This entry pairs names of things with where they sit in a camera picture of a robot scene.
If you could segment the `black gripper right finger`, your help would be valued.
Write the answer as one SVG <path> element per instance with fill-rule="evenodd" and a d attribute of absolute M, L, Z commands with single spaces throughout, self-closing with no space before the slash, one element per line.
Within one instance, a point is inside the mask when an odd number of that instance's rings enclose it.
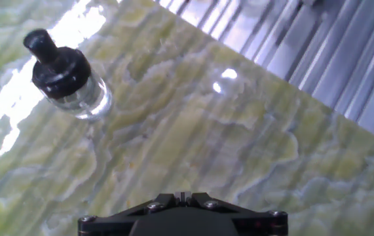
<path fill-rule="evenodd" d="M 288 235 L 288 213 L 283 210 L 256 212 L 210 197 L 207 193 L 181 193 L 181 205 L 224 216 L 239 235 Z"/>

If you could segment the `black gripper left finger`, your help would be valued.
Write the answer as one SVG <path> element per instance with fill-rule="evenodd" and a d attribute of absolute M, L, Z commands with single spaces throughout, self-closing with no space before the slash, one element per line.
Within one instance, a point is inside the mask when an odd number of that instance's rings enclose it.
<path fill-rule="evenodd" d="M 155 199 L 107 217 L 86 215 L 78 219 L 78 236 L 129 235 L 144 216 L 178 206 L 182 194 L 160 193 Z"/>

